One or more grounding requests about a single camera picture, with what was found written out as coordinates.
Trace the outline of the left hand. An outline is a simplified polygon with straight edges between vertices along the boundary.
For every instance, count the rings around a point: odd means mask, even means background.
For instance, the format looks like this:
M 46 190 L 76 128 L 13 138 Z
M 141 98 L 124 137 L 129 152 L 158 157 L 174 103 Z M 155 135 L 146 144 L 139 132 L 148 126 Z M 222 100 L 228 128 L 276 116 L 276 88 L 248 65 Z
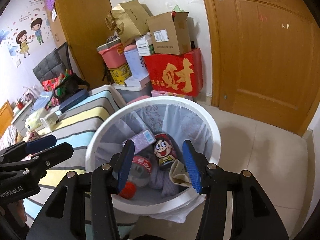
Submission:
M 27 215 L 25 213 L 25 207 L 23 204 L 23 200 L 19 200 L 17 202 L 8 204 L 9 212 L 13 215 L 13 217 L 19 222 L 26 222 Z

